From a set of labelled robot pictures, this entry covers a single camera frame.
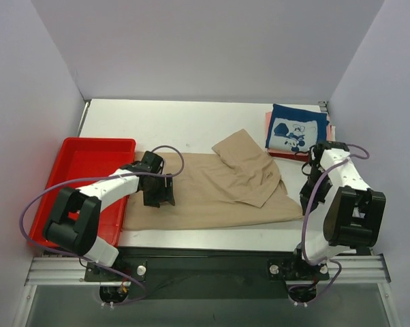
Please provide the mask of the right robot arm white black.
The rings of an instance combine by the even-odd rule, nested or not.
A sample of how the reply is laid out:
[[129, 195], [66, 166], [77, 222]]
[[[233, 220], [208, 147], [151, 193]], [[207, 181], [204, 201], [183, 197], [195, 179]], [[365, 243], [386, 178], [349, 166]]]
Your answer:
[[[344, 142], [320, 141], [309, 150], [311, 170], [300, 190], [304, 215], [301, 254], [288, 263], [293, 276], [304, 278], [314, 266], [330, 262], [342, 252], [377, 243], [386, 196], [364, 181], [353, 162], [369, 158], [363, 147]], [[310, 214], [326, 201], [331, 189], [335, 193], [324, 218], [322, 234], [308, 240]]]

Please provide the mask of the beige t-shirt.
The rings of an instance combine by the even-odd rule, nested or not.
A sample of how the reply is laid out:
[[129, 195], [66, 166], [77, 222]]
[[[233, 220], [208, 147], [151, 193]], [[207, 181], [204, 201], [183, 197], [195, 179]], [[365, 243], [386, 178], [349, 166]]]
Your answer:
[[129, 197], [123, 229], [197, 230], [299, 220], [302, 209], [285, 188], [278, 165], [243, 129], [216, 143], [211, 154], [162, 153], [175, 205], [159, 208]]

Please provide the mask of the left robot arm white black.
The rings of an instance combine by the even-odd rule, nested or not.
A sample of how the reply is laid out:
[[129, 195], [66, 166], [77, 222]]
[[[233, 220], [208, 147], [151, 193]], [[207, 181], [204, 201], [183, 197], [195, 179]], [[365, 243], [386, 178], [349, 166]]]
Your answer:
[[98, 236], [101, 213], [121, 198], [142, 192], [143, 205], [175, 205], [173, 178], [163, 174], [165, 159], [147, 151], [140, 161], [125, 164], [113, 174], [79, 188], [59, 190], [42, 232], [61, 248], [101, 264], [100, 271], [115, 281], [125, 272], [119, 250]]

